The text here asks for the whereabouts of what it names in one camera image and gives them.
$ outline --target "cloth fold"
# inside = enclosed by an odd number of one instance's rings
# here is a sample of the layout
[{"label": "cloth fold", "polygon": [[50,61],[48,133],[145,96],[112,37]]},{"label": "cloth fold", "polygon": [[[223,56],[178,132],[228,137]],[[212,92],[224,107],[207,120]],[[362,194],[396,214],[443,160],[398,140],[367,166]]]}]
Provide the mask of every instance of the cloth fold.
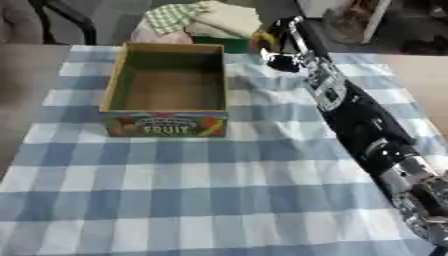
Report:
[{"label": "cloth fold", "polygon": [[194,4],[168,4],[147,11],[144,19],[159,35],[173,33],[191,23],[191,18],[209,11],[208,2]]},{"label": "cloth fold", "polygon": [[239,39],[241,36],[236,34],[229,33],[219,28],[215,28],[208,24],[204,24],[202,22],[195,21],[190,25],[185,27],[185,32],[192,36],[209,36],[215,38],[232,38]]},{"label": "cloth fold", "polygon": [[132,32],[132,43],[159,43],[159,44],[192,44],[191,37],[184,31],[176,31],[164,35],[157,34],[151,25],[142,20]]},{"label": "cloth fold", "polygon": [[254,8],[218,1],[164,5],[146,12],[144,21],[158,35],[187,27],[193,35],[220,38],[250,38],[261,26]]},{"label": "cloth fold", "polygon": [[251,38],[252,34],[261,26],[254,8],[218,1],[209,1],[208,11],[199,13],[192,19],[243,38]]}]

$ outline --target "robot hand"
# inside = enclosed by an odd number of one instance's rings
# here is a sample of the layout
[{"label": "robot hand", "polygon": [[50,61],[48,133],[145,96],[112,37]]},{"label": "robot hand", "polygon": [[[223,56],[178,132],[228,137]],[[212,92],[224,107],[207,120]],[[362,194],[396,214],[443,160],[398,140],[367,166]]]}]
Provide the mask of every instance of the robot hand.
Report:
[{"label": "robot hand", "polygon": [[[270,67],[307,72],[306,87],[338,140],[415,234],[447,248],[448,176],[433,171],[399,123],[332,63],[303,16],[278,20],[254,40]],[[296,53],[284,52],[287,42]]]}]

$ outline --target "pink object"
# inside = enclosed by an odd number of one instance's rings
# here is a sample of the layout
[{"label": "pink object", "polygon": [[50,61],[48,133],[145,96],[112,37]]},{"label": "pink object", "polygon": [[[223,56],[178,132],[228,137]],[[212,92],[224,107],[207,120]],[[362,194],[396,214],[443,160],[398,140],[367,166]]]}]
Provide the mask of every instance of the pink object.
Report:
[{"label": "pink object", "polygon": [[132,32],[132,43],[159,43],[159,44],[192,44],[191,37],[184,31],[159,36],[145,20],[138,24]]}]

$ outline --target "green checkered towel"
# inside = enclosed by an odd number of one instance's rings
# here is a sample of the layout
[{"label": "green checkered towel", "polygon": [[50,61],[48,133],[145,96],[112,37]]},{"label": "green checkered towel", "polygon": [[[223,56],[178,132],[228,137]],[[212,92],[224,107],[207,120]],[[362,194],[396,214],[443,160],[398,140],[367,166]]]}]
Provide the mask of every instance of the green checkered towel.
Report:
[{"label": "green checkered towel", "polygon": [[168,34],[182,30],[190,24],[191,18],[209,12],[207,1],[194,4],[168,4],[146,12],[145,19],[159,34]]}]

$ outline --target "cardboard box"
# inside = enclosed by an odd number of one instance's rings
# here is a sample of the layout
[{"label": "cardboard box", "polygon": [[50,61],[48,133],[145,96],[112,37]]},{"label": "cardboard box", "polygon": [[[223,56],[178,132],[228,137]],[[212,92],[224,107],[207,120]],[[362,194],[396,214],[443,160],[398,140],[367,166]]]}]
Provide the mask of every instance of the cardboard box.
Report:
[{"label": "cardboard box", "polygon": [[224,136],[223,47],[125,44],[100,112],[110,136]]}]

